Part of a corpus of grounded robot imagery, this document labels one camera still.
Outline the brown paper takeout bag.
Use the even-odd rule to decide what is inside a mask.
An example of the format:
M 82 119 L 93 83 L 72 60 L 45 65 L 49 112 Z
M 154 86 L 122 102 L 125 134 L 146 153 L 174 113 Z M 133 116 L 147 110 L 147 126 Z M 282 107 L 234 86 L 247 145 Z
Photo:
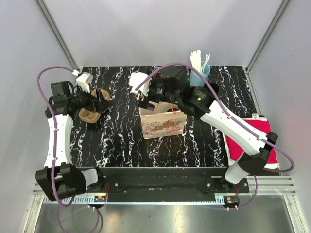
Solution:
M 187 115 L 175 104 L 167 102 L 151 103 L 155 108 L 139 108 L 144 139 L 153 139 L 183 133 Z

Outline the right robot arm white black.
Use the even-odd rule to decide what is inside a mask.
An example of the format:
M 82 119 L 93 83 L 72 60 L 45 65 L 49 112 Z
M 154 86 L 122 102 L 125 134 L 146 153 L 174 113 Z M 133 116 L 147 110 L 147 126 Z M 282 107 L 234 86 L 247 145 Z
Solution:
M 229 166 L 220 181 L 222 190 L 232 192 L 243 178 L 264 169 L 278 135 L 256 129 L 227 109 L 216 99 L 217 85 L 193 87 L 186 71 L 178 66 L 165 67 L 143 77 L 136 87 L 141 107 L 148 108 L 151 101 L 175 104 L 186 115 L 219 129 L 242 148 L 240 158 Z

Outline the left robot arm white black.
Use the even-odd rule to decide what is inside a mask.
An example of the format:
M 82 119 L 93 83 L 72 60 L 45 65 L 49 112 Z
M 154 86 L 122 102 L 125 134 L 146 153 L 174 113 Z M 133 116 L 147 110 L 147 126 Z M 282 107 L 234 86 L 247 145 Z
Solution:
M 90 91 L 87 84 L 73 86 L 69 81 L 52 83 L 51 90 L 45 111 L 50 129 L 48 155 L 35 179 L 50 201 L 74 198 L 89 188 L 100 192 L 105 186 L 100 170 L 81 171 L 72 163 L 71 130 L 75 113 L 87 123 L 96 123 L 112 105 L 109 94 L 102 89 Z

